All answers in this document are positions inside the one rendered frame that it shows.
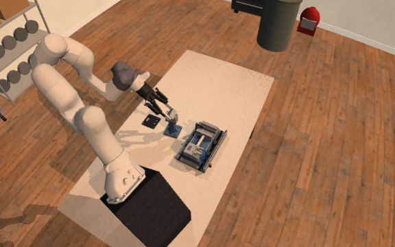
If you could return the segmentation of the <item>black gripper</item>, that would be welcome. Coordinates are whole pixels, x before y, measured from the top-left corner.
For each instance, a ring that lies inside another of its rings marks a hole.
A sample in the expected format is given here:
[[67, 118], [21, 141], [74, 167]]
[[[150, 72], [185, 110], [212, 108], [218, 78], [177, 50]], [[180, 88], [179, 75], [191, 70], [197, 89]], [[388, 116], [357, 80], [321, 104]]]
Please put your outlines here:
[[[151, 89], [151, 90], [150, 90]], [[144, 106], [148, 107], [151, 111], [153, 111], [156, 115], [161, 114], [166, 120], [170, 120], [171, 117], [169, 117], [164, 111], [160, 109], [158, 104], [156, 103], [155, 99], [158, 101], [162, 102], [166, 107], [168, 107], [169, 110], [173, 109], [174, 107], [171, 106], [168, 103], [168, 98], [164, 96], [158, 88], [152, 89], [146, 82], [144, 82], [144, 85], [136, 91], [142, 98], [145, 99], [145, 104]], [[159, 96], [158, 96], [159, 95]]]

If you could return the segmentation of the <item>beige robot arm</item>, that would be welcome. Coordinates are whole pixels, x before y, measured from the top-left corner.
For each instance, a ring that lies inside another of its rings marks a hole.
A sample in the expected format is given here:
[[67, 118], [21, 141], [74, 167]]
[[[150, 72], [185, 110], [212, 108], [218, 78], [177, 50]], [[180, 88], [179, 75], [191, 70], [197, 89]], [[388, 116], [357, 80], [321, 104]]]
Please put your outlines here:
[[94, 153], [104, 164], [107, 203], [119, 204], [142, 182], [145, 170], [119, 144], [103, 110], [97, 106], [85, 106], [77, 91], [55, 70], [59, 59], [76, 69], [78, 76], [109, 102], [117, 101], [129, 87], [131, 92], [138, 91], [150, 74], [146, 71], [139, 75], [126, 63], [119, 61], [111, 69], [114, 77], [108, 83], [103, 83], [92, 72], [93, 52], [72, 38], [54, 33], [42, 38], [29, 62], [32, 81], [37, 89], [74, 132], [85, 135]]

